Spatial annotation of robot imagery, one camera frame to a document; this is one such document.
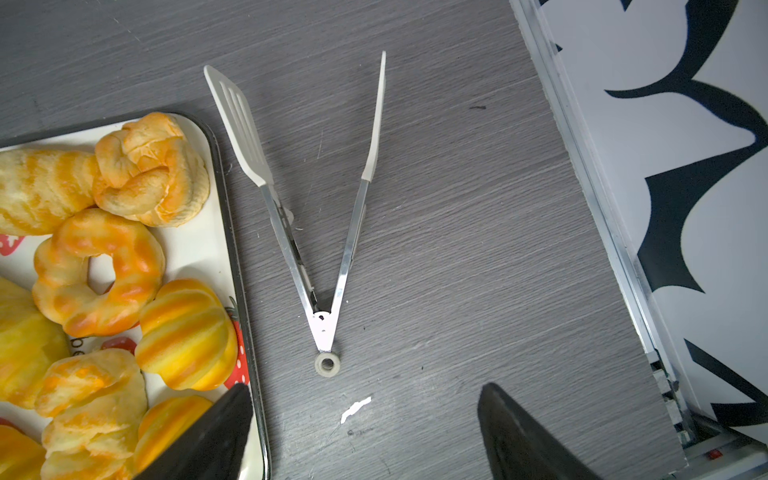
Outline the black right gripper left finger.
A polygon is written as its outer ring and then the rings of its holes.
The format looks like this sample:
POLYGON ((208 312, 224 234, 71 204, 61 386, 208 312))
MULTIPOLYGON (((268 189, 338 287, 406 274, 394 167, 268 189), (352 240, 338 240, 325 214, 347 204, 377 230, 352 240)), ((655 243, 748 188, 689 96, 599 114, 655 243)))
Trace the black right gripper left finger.
POLYGON ((248 388, 236 384, 213 402, 138 479, 236 479, 252 414, 248 388))

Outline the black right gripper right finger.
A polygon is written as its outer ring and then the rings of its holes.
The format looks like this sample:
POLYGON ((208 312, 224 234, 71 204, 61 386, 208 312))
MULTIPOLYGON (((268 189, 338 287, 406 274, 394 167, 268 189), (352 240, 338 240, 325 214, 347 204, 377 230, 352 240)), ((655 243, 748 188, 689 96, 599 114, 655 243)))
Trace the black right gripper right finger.
POLYGON ((597 479, 499 385, 481 389, 479 425, 495 479, 597 479))

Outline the striped fake bun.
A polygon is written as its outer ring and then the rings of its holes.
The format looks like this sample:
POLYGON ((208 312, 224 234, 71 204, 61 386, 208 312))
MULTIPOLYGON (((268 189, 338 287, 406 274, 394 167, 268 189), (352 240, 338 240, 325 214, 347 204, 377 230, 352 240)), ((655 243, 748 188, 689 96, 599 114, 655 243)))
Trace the striped fake bun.
POLYGON ((139 314, 135 357, 174 390, 211 391, 236 366, 237 335, 215 292, 194 278, 173 280, 139 314))

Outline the knotted fake bread roll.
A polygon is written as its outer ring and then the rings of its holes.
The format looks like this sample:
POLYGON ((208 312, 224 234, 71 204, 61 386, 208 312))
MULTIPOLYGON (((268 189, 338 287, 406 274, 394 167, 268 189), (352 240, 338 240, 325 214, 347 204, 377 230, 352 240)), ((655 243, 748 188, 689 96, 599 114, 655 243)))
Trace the knotted fake bread roll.
POLYGON ((202 157, 172 116, 152 112, 102 137, 95 146, 96 205, 149 227, 179 227, 209 197, 202 157))

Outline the white and steel tongs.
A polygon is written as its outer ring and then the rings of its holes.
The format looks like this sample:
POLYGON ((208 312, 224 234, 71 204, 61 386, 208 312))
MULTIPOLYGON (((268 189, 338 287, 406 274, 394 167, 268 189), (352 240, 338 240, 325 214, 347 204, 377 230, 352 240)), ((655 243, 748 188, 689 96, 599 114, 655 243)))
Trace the white and steel tongs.
POLYGON ((336 285, 328 309, 320 306, 291 230, 291 218, 284 209, 274 187, 274 178, 264 154, 250 105, 241 89, 211 65, 204 67, 204 76, 225 126, 230 144, 241 170, 258 188, 265 200, 270 222, 299 296, 312 338, 318 350, 315 371, 322 377, 336 376, 341 367, 339 356, 333 352, 338 320, 344 294, 353 265, 363 221, 366 197, 378 162, 383 107, 386 91, 387 54, 380 59, 375 113, 370 147, 352 210, 350 226, 344 244, 336 285))

